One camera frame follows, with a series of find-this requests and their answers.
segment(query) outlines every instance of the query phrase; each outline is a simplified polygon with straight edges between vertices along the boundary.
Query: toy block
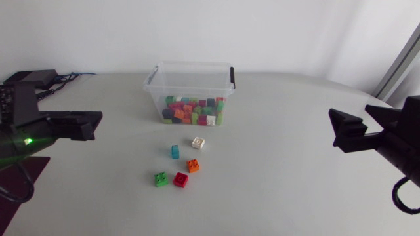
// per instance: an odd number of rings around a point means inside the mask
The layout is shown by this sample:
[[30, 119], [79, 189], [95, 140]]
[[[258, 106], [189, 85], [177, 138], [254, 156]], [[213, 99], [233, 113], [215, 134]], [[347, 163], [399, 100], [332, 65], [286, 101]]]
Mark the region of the toy block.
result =
[[198, 164], [197, 159], [192, 159], [191, 161], [187, 161], [186, 166], [188, 167], [188, 171], [190, 173], [200, 170], [200, 165]]
[[166, 101], [166, 105], [169, 105], [169, 104], [175, 102], [175, 99], [173, 98], [173, 96], [167, 96], [165, 101]]
[[178, 187], [185, 187], [187, 181], [188, 175], [178, 172], [175, 178], [173, 179], [173, 184]]
[[162, 187], [169, 183], [168, 179], [166, 178], [166, 173], [162, 172], [159, 174], [155, 174], [155, 185], [156, 187]]
[[205, 102], [206, 102], [205, 100], [199, 100], [198, 105], [203, 108], [203, 107], [205, 107]]
[[182, 123], [182, 119], [179, 119], [179, 118], [172, 118], [172, 124], [180, 124], [180, 123]]
[[183, 110], [184, 110], [184, 113], [191, 114], [192, 113], [192, 106], [184, 105]]
[[162, 111], [162, 115], [164, 119], [172, 119], [173, 115], [175, 114], [175, 112], [169, 108], [167, 109], [163, 109]]
[[179, 159], [179, 147], [178, 147], [178, 145], [172, 145], [171, 154], [172, 154], [172, 159]]
[[184, 112], [182, 110], [176, 109], [173, 117], [178, 118], [178, 119], [183, 119], [184, 118]]
[[213, 108], [212, 107], [204, 107], [203, 108], [203, 114], [204, 115], [212, 115], [213, 114]]
[[194, 138], [194, 141], [192, 141], [192, 147], [197, 149], [202, 149], [204, 146], [204, 138]]
[[221, 98], [221, 97], [216, 98], [216, 106], [219, 104], [219, 101], [225, 102], [226, 98]]
[[210, 125], [210, 126], [216, 125], [216, 117], [214, 115], [207, 116], [207, 125]]
[[185, 114], [184, 118], [182, 119], [184, 124], [191, 124], [191, 114]]
[[196, 108], [197, 103], [196, 102], [188, 102], [187, 105], [191, 106], [192, 109]]
[[218, 113], [216, 118], [216, 125], [221, 125], [223, 122], [223, 113]]
[[197, 121], [198, 121], [198, 114], [195, 113], [195, 112], [191, 113], [191, 123], [193, 125], [196, 125], [197, 124]]
[[216, 108], [217, 112], [223, 111], [223, 108], [224, 108], [224, 102], [219, 101], [218, 104], [217, 104], [217, 108]]
[[215, 106], [215, 99], [214, 98], [208, 98], [207, 99], [207, 106], [214, 107]]
[[201, 106], [196, 106], [196, 108], [193, 109], [193, 112], [197, 113], [198, 115], [201, 115], [203, 112], [203, 108]]

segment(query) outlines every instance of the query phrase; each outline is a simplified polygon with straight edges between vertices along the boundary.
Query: clear plastic container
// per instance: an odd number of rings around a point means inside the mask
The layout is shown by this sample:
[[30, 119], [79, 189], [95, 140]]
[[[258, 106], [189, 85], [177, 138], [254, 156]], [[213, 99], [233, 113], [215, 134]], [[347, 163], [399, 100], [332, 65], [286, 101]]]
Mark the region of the clear plastic container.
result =
[[143, 89], [152, 95], [164, 123], [221, 125], [235, 91], [234, 68], [227, 63], [161, 62]]

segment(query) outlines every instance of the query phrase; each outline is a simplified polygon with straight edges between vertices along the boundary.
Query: white table surface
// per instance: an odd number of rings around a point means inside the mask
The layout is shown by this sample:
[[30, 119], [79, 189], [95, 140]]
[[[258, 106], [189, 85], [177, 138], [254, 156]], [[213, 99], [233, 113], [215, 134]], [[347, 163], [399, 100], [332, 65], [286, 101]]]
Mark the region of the white table surface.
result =
[[[160, 123], [146, 74], [84, 75], [39, 108], [103, 111], [96, 140], [61, 139], [5, 235], [418, 235], [391, 190], [402, 174], [375, 151], [333, 147], [328, 109], [362, 117], [385, 103], [352, 88], [290, 74], [239, 73], [222, 127]], [[205, 138], [200, 150], [195, 136]], [[180, 147], [180, 159], [170, 156]], [[154, 174], [188, 173], [184, 189]], [[401, 198], [417, 206], [410, 185]]]

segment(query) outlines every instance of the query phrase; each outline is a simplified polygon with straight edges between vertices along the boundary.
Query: cable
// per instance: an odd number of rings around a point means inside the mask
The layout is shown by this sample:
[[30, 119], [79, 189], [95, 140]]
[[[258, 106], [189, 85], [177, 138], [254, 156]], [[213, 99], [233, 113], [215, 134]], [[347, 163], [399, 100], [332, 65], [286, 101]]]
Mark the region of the cable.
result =
[[25, 183], [26, 185], [28, 185], [28, 192], [25, 197], [18, 197], [15, 194], [12, 194], [11, 192], [0, 187], [0, 197], [4, 197], [5, 199], [12, 201], [14, 203], [25, 203], [32, 198], [35, 188], [33, 186], [33, 181], [31, 179], [31, 176], [29, 175], [28, 171], [26, 171], [25, 167], [22, 166], [20, 162], [15, 163], [15, 165], [18, 168], [19, 172], [25, 178]]
[[395, 206], [398, 209], [400, 209], [402, 212], [405, 212], [407, 214], [419, 214], [420, 213], [420, 208], [418, 208], [418, 209], [408, 208], [408, 206], [406, 206], [398, 196], [398, 190], [408, 180], [410, 180], [408, 177], [404, 177], [394, 185], [394, 189], [392, 190], [392, 200], [394, 201]]
[[46, 90], [44, 92], [40, 92], [39, 94], [37, 94], [38, 101], [41, 101], [42, 99], [54, 94], [56, 91], [59, 91], [59, 90], [63, 89], [64, 86], [66, 86], [67, 83], [72, 82], [73, 80], [75, 80], [80, 75], [96, 75], [96, 74], [95, 73], [74, 73], [74, 72], [71, 72], [70, 74], [67, 74], [67, 75], [57, 75], [54, 78], [54, 83], [55, 84], [61, 84], [61, 85], [59, 87], [55, 88], [55, 89], [49, 89], [49, 90]]

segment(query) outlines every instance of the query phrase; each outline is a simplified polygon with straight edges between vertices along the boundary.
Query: white block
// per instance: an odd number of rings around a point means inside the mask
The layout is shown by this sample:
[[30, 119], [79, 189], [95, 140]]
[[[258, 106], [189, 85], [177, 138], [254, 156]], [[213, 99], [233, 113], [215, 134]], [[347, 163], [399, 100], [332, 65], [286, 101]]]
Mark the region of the white block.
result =
[[202, 149], [204, 146], [204, 138], [194, 138], [194, 141], [192, 141], [192, 147], [197, 149]]
[[207, 125], [210, 125], [210, 126], [216, 125], [216, 117], [214, 115], [207, 116]]

